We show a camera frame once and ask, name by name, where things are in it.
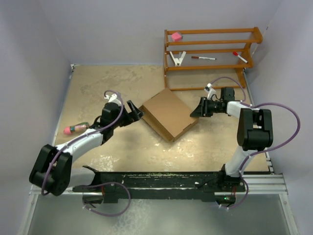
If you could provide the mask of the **brown cardboard box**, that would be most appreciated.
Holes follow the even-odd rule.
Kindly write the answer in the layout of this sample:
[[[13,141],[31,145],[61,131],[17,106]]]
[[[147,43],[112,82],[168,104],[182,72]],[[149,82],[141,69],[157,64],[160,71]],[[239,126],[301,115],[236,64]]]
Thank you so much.
[[[142,117],[165,141],[175,142],[198,122],[192,110],[168,88],[145,101],[139,109]]]

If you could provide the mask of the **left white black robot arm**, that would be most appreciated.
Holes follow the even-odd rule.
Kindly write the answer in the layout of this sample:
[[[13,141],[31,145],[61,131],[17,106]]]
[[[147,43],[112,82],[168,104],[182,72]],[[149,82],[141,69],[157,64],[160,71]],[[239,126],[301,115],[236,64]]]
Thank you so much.
[[[63,144],[46,144],[38,154],[31,170],[29,181],[42,189],[42,193],[59,196],[68,187],[84,186],[88,191],[99,190],[101,181],[96,171],[88,166],[72,169],[72,164],[90,150],[106,143],[115,128],[139,121],[144,113],[130,100],[130,112],[123,104],[108,102],[94,123],[81,135]]]

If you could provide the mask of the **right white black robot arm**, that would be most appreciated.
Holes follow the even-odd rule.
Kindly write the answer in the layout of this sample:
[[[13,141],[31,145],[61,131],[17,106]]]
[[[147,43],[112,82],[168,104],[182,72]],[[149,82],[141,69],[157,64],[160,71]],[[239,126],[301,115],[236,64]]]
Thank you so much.
[[[250,163],[252,155],[272,145],[271,111],[243,105],[235,99],[235,92],[231,87],[222,88],[221,96],[217,100],[213,100],[216,91],[210,84],[204,90],[208,93],[207,97],[201,97],[190,117],[208,118],[215,113],[223,113],[238,118],[238,146],[232,158],[222,168],[221,175],[217,177],[218,188],[222,191],[230,191],[234,186],[246,184],[243,180],[243,172]]]

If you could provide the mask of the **white clamp tool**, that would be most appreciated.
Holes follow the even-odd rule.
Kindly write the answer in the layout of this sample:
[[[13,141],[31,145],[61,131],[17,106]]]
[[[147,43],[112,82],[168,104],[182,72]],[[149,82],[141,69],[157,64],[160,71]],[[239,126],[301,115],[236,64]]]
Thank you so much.
[[[186,51],[179,52],[179,57],[175,57],[172,51],[170,51],[169,53],[175,67],[180,67],[185,58]]]

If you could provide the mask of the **brown-capped white marker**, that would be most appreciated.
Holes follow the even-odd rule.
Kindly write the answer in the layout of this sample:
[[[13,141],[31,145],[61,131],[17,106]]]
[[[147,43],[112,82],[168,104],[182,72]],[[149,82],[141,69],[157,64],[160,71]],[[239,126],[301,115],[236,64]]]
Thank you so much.
[[[202,56],[191,56],[192,59],[203,59],[203,60],[213,60],[215,61],[216,58],[214,57],[202,57]]]

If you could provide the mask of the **wooden three-tier rack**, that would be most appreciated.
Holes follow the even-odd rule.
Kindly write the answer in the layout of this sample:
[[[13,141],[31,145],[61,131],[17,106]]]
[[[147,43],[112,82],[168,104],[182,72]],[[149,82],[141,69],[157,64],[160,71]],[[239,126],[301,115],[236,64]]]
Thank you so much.
[[[212,34],[249,34],[247,39],[220,39],[186,41],[184,35],[212,35]],[[228,28],[228,29],[193,29],[193,30],[165,30],[163,46],[163,82],[168,88],[167,73],[172,71],[195,71],[195,70],[226,70],[234,69],[239,85],[233,88],[246,87],[244,71],[252,68],[254,62],[251,56],[251,45],[261,44],[263,35],[258,27],[253,28]],[[203,46],[203,45],[234,45],[241,44],[240,48],[218,49],[181,49],[172,50],[172,47]],[[209,57],[209,54],[233,55],[237,58],[235,63],[217,63],[217,58]]]

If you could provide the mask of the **red-capped white marker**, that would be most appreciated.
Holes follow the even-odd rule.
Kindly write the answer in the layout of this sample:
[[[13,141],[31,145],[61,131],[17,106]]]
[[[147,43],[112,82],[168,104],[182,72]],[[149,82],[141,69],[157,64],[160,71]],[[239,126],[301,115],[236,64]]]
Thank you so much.
[[[233,55],[237,56],[240,60],[242,60],[244,63],[248,63],[248,61],[243,58],[242,56],[240,56],[236,51],[232,52]]]

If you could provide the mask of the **small pink green object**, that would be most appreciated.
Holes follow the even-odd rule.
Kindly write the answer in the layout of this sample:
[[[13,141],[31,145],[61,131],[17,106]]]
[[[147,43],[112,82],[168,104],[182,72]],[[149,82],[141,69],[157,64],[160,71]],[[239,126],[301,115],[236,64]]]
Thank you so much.
[[[72,126],[67,126],[63,133],[65,135],[72,135],[74,133],[80,133],[83,132],[85,130],[87,130],[89,128],[89,123],[88,122],[81,122],[78,123],[76,125],[72,125]]]

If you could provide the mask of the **pink eraser block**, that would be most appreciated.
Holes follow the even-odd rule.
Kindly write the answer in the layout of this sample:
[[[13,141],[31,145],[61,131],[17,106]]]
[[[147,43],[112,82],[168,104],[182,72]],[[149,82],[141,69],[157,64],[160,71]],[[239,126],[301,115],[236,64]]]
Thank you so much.
[[[179,32],[175,32],[171,34],[171,41],[172,42],[179,42],[183,39],[183,35],[180,34]]]

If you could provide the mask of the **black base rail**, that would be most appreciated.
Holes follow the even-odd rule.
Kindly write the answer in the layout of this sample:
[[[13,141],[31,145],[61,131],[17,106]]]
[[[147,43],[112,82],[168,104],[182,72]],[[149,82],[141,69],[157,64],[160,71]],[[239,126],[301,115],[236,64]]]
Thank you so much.
[[[92,183],[75,186],[74,192],[93,196],[92,202],[116,203],[119,199],[200,200],[233,204],[235,193],[245,192],[239,177],[224,170],[194,172],[97,172]]]

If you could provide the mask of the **aluminium extrusion frame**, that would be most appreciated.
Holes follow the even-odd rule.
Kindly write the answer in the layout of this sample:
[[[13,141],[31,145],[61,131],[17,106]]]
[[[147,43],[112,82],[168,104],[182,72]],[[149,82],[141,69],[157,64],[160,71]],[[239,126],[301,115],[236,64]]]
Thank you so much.
[[[121,94],[112,90],[105,91],[104,95],[112,95],[112,94],[117,94],[121,103],[125,106],[125,109],[127,112],[130,112],[130,108],[127,103],[123,103]],[[213,96],[213,100],[217,100],[220,97],[216,97],[216,95]],[[251,105],[251,104],[246,104],[243,100],[239,100],[243,105],[251,108],[258,108],[258,109],[268,109],[269,104],[260,104],[257,106]],[[254,153],[252,155],[252,158],[255,157],[258,154],[261,153],[267,153],[270,151],[273,151],[274,147],[271,145],[268,148],[265,148],[261,152]],[[244,170],[243,172],[243,180],[246,183],[246,191],[245,192],[237,192],[235,193],[235,202],[233,204],[222,204],[217,201],[214,201],[217,203],[217,205],[220,208],[223,208],[225,210],[230,210],[238,207],[239,205],[242,204],[242,200],[237,200],[236,196],[241,195],[243,199],[246,199],[249,194],[278,194],[279,196],[283,196],[287,192],[286,185],[284,183],[283,177],[280,175],[276,175],[274,173],[271,173],[269,175],[262,175],[259,173],[253,173],[253,172],[246,172]],[[42,193],[42,189],[40,187],[38,193],[45,196]],[[74,192],[73,191],[74,187],[68,187],[63,193],[69,192],[69,193],[74,193],[74,194],[80,194],[82,195],[82,202],[83,202],[83,207],[91,212],[97,212],[96,205],[97,204],[102,204],[103,202],[96,203],[92,202],[93,196],[90,196],[88,199],[84,199],[84,194],[81,192]],[[133,199],[128,198],[126,199],[128,202],[131,202]]]

